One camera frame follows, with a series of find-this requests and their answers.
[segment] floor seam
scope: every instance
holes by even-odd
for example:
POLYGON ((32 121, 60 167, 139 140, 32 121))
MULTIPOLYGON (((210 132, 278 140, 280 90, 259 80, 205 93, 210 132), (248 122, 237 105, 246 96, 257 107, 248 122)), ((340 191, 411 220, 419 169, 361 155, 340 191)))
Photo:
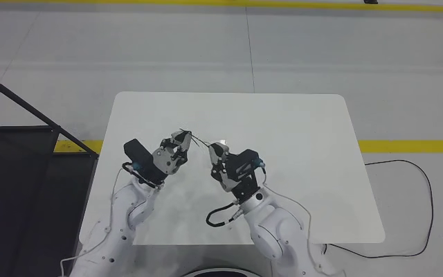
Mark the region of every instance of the floor seam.
POLYGON ((253 93, 255 93, 254 68, 252 65, 251 36, 249 35, 249 21, 248 21, 248 8, 247 7, 244 7, 244 12, 246 13, 246 26, 248 28, 249 57, 251 59, 252 87, 253 87, 253 93))
POLYGON ((12 62, 15 60, 16 56, 19 54, 20 48, 23 45, 23 43, 26 41, 26 38, 28 37, 30 31, 33 29, 33 26, 35 24, 35 22, 37 21, 38 16, 40 15, 40 13, 42 13, 41 11, 39 11, 37 13, 37 15, 34 18, 34 21, 32 22, 32 24, 29 26, 28 32, 26 32, 24 38, 22 39, 22 41, 20 42, 19 47, 17 48, 17 50, 15 51, 11 61, 9 61, 7 67, 5 68, 5 71, 3 72, 3 74, 0 77, 0 82, 3 80, 3 77, 5 76, 6 72, 8 72, 9 66, 12 64, 12 62))

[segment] black metal frame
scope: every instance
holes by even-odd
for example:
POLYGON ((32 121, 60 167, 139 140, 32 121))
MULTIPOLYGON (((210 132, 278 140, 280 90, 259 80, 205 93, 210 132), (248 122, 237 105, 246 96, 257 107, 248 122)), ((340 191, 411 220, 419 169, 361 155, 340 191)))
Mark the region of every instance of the black metal frame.
MULTIPOLYGON (((63 134, 65 137, 67 137, 67 139, 69 139, 70 141, 73 141, 76 145, 78 145, 84 151, 86 151, 86 153, 83 152, 83 154, 88 154, 91 157, 92 161, 97 160, 98 153, 94 152, 91 148, 89 148, 87 145, 85 145, 82 141, 80 141, 79 139, 74 137, 72 134, 67 132, 65 129, 63 129, 61 126, 59 126, 57 123, 55 123, 50 118, 45 116, 39 110, 35 109, 32 105, 27 103, 25 100, 20 98, 17 94, 13 93, 11 90, 9 90, 7 87, 3 86, 2 84, 0 84, 0 92, 2 94, 4 94, 6 97, 8 97, 9 99, 11 99, 13 102, 17 103, 19 106, 23 107, 25 110, 29 111, 31 114, 33 114, 38 119, 42 120, 43 122, 45 122, 47 124, 47 125, 43 125, 43 126, 0 126, 0 133, 1 132, 11 132, 11 131, 12 132, 51 132, 52 133, 51 134, 51 142, 49 143, 48 149, 47 149, 48 153, 51 153, 51 154, 46 155, 44 157, 44 160, 42 160, 41 166, 43 168, 46 168, 46 170, 48 168, 50 160, 53 157, 53 150, 55 148, 55 144, 57 143, 57 139, 58 139, 59 134, 63 134)), ((93 170, 94 163, 95 162, 93 162, 93 164, 91 164, 91 170, 93 170)), ((34 194, 37 194, 42 189, 44 178, 46 176, 46 170, 42 170, 42 175, 38 176, 37 186, 35 186, 35 188, 33 188, 34 194)), ((91 187, 90 187, 90 183, 89 183, 89 188, 87 191, 86 199, 88 199, 90 189, 91 189, 91 187)), ((34 198, 30 203, 28 203, 28 207, 30 210, 32 210, 33 207, 36 206, 36 202, 37 202, 37 198, 34 198)), ((83 210, 82 210, 81 221, 84 216, 85 208, 86 208, 86 202, 85 202, 83 210)), ((26 216, 26 218, 24 220, 25 221, 24 227, 22 228, 21 232, 17 236, 19 238, 18 245, 17 245, 17 248, 14 250, 14 253, 11 253, 12 260, 11 260, 9 267, 6 269, 9 276, 12 276, 13 271, 15 270, 15 266, 16 266, 16 264, 18 262, 18 258, 19 258, 20 249, 23 244, 24 237, 26 235, 26 231, 29 227, 30 219, 32 216, 33 216, 32 213, 29 213, 26 216)), ((80 227, 81 227, 81 225, 79 225, 79 229, 77 232, 77 238, 78 238, 78 233, 80 232, 80 227)), ((68 269, 67 272, 70 272, 72 264, 71 265, 67 264, 66 266, 68 269)))
POLYGON ((60 134, 67 137, 70 141, 73 141, 76 145, 80 146, 84 151, 88 152, 94 159, 98 158, 98 154, 95 153, 91 148, 87 147, 82 141, 74 137, 68 131, 63 129, 60 125, 52 121, 48 116, 45 116, 38 109, 35 109, 32 105, 30 105, 25 100, 21 99, 17 94, 13 93, 11 90, 3 86, 2 84, 0 84, 0 92, 9 99, 11 99, 12 101, 16 102, 21 107, 23 107, 26 111, 29 111, 38 119, 51 126, 54 130, 57 130, 60 134))

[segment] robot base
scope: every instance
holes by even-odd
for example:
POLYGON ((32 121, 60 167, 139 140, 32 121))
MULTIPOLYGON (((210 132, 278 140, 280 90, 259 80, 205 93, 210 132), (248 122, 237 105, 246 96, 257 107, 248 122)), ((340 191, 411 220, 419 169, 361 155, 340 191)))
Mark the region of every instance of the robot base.
POLYGON ((213 269, 203 269, 199 271, 194 271, 183 277, 260 277, 260 276, 252 272, 241 269, 213 268, 213 269))

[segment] black fabric panel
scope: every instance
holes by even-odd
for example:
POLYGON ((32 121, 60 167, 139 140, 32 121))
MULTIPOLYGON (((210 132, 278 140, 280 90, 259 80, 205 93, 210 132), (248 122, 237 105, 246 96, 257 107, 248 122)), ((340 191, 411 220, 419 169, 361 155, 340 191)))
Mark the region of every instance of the black fabric panel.
POLYGON ((94 163, 87 153, 54 154, 14 277, 60 275, 60 260, 75 252, 94 163))
POLYGON ((10 276, 58 133, 49 126, 0 127, 0 276, 10 276))

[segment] metal bar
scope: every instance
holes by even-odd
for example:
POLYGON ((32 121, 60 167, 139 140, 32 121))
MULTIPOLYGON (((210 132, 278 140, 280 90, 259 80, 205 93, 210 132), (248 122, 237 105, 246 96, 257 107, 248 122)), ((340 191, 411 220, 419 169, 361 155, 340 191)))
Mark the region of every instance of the metal bar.
POLYGON ((12 101, 16 102, 18 105, 22 106, 24 109, 32 113, 34 116, 38 117, 38 119, 44 121, 46 124, 51 126, 52 128, 56 129, 60 134, 67 137, 69 140, 73 141, 76 145, 80 146, 88 152, 91 156, 94 158, 98 158, 98 154, 95 153, 91 148, 87 147, 83 142, 79 141, 74 137, 72 134, 69 134, 65 129, 63 129, 61 126, 57 125, 54 121, 52 121, 50 118, 42 114, 38 109, 35 109, 32 105, 27 103, 25 100, 21 99, 17 94, 13 93, 11 90, 9 90, 7 87, 0 84, 0 92, 3 93, 6 97, 11 99, 12 101))

